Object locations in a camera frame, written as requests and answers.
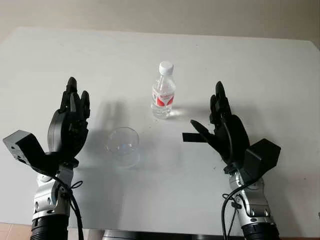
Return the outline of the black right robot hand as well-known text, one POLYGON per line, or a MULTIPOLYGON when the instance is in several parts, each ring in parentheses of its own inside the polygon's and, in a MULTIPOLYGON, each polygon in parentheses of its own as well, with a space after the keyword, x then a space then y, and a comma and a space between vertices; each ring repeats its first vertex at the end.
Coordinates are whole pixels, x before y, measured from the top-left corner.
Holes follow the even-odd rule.
POLYGON ((209 121, 214 133, 196 120, 190 123, 200 137, 221 156, 226 164, 225 174, 231 174, 243 166, 245 150, 250 146, 249 137, 240 118, 232 114, 224 86, 218 81, 215 94, 210 98, 209 121))

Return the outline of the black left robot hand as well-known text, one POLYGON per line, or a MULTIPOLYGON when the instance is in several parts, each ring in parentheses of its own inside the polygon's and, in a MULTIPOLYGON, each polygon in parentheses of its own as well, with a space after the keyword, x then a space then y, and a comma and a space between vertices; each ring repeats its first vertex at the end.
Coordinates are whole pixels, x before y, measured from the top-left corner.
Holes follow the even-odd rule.
POLYGON ((76 155, 82 150, 88 136, 88 121, 90 117, 90 96, 87 91, 78 95, 77 81, 70 77, 62 94, 60 108, 51 119, 46 154, 55 159, 58 164, 76 168, 79 161, 76 155))

